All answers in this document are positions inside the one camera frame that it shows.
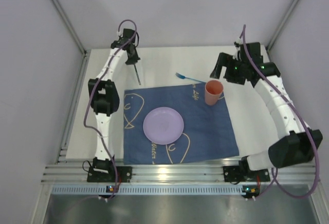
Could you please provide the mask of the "orange plastic cup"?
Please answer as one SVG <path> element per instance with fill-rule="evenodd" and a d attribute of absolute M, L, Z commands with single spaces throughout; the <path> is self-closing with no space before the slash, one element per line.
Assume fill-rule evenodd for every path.
<path fill-rule="evenodd" d="M 218 80 L 210 80 L 205 84 L 205 103 L 215 105 L 224 91 L 223 84 Z"/>

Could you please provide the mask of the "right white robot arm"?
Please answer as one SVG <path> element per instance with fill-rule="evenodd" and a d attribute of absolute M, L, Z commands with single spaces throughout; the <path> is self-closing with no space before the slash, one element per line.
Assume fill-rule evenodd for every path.
<path fill-rule="evenodd" d="M 264 62 L 259 42 L 246 45 L 236 42 L 234 45 L 234 55 L 219 54 L 210 77 L 218 79 L 225 67 L 224 79 L 227 82 L 244 85 L 249 81 L 265 103 L 278 134 L 278 140 L 271 142 L 266 150 L 245 156 L 242 159 L 244 167 L 249 171 L 259 171 L 312 161 L 314 151 L 308 136 L 311 135 L 315 146 L 319 147 L 323 135 L 318 129 L 301 124 L 276 64 Z"/>

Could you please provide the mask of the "purple plastic plate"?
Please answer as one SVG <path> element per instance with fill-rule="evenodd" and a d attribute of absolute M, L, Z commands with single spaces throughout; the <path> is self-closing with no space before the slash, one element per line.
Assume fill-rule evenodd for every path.
<path fill-rule="evenodd" d="M 143 121 L 145 136 L 157 145 L 168 145 L 178 140 L 184 131 L 181 114 L 169 107 L 150 111 Z"/>

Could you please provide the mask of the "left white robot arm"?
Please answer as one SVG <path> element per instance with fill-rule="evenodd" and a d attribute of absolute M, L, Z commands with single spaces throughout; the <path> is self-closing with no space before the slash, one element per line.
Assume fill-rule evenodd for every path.
<path fill-rule="evenodd" d="M 124 64 L 134 65 L 139 56 L 136 50 L 135 39 L 137 31 L 124 29 L 119 34 L 119 39 L 111 44 L 108 59 L 100 73 L 94 79 L 88 81 L 89 103 L 95 114 L 96 127 L 86 124 L 87 128 L 93 129 L 97 134 L 97 148 L 95 159 L 97 162 L 111 161 L 114 149 L 109 143 L 109 126 L 111 115 L 119 109 L 120 97 L 115 85 L 115 79 L 119 76 Z"/>

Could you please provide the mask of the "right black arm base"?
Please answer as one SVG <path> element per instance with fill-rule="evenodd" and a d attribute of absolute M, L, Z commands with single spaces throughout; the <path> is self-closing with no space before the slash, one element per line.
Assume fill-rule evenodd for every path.
<path fill-rule="evenodd" d="M 249 168 L 247 157 L 239 160 L 238 165 L 223 166 L 224 181 L 232 184 L 240 182 L 270 182 L 268 169 L 252 171 Z"/>

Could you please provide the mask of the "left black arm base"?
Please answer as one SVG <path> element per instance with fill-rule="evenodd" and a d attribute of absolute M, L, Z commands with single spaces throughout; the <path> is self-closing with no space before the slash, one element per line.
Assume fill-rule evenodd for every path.
<path fill-rule="evenodd" d="M 87 173 L 87 182 L 92 183 L 106 183 L 117 182 L 127 183 L 130 182 L 133 175 L 133 168 L 131 166 L 116 166 L 117 172 L 113 163 L 108 160 L 99 160 L 95 157 L 92 163 L 88 162 L 89 168 Z"/>

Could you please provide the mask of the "blue plastic fork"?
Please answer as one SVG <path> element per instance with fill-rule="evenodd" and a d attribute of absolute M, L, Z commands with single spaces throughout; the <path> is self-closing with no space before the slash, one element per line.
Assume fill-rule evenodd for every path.
<path fill-rule="evenodd" d="M 204 81 L 201 81 L 201 80 L 198 80 L 198 79 L 195 79 L 195 78 L 191 78 L 191 77 L 186 77 L 178 72 L 175 73 L 175 76 L 178 77 L 179 79 L 182 79 L 182 80 L 192 80 L 192 81 L 195 81 L 195 82 L 199 82 L 199 83 L 204 83 Z"/>

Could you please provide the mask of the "metal spoon patterned handle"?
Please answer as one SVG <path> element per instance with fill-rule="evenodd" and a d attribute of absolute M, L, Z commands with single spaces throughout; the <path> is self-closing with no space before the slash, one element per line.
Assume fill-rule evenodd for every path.
<path fill-rule="evenodd" d="M 134 69 L 135 69 L 135 74 L 136 74 L 136 78 L 137 78 L 138 84 L 141 86 L 141 80 L 140 80 L 140 77 L 139 77 L 139 73 L 138 73 L 136 64 L 134 64 Z"/>

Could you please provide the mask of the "blue fish-print cloth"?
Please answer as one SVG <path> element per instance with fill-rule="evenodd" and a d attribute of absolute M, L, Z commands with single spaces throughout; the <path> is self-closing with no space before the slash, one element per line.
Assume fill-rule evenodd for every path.
<path fill-rule="evenodd" d="M 124 92 L 123 162 L 179 164 L 239 155 L 225 95 L 209 106 L 205 84 Z"/>

